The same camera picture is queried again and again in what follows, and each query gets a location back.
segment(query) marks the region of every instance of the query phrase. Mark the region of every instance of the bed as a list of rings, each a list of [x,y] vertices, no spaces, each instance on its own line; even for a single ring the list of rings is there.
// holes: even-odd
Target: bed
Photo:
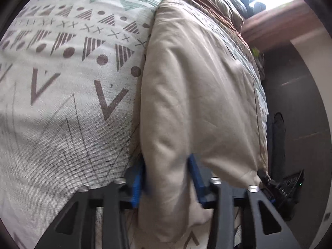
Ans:
[[[229,0],[30,0],[0,41],[0,217],[15,242],[34,248],[79,186],[107,185],[143,153],[131,248],[206,248],[211,211],[187,156],[240,187],[267,169],[242,24]]]

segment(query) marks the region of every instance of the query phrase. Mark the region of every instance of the fabric fold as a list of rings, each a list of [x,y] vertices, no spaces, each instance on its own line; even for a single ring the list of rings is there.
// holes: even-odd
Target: fabric fold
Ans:
[[[163,0],[157,10],[142,78],[140,140],[147,193],[139,226],[162,242],[178,240],[211,215],[190,191],[189,154],[199,154],[205,166],[237,187],[258,185],[256,172],[267,166],[256,92],[260,84],[226,37],[181,3]]]

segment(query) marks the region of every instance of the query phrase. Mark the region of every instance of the dark floor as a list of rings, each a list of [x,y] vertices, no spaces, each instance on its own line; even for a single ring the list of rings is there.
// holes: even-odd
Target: dark floor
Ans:
[[[286,126],[286,176],[305,169],[301,201],[289,222],[309,248],[324,216],[331,186],[332,146],[322,98],[292,44],[265,53],[263,87],[270,116],[280,111]]]

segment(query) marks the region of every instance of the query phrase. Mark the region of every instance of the brown blanket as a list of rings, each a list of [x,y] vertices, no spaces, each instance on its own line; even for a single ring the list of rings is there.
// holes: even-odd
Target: brown blanket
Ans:
[[[244,42],[244,40],[241,37],[241,34],[236,30],[229,17],[226,16],[222,11],[220,11],[220,9],[216,5],[214,5],[209,0],[194,0],[194,1],[198,3],[200,6],[202,6],[205,10],[207,10],[219,22],[221,22],[223,25],[225,25],[227,28],[233,31]]]

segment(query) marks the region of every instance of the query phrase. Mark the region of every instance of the wooden shelf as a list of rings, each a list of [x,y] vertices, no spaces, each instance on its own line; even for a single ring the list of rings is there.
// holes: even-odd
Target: wooden shelf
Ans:
[[[320,27],[312,9],[303,0],[294,0],[245,20],[241,35],[250,47],[267,51]]]

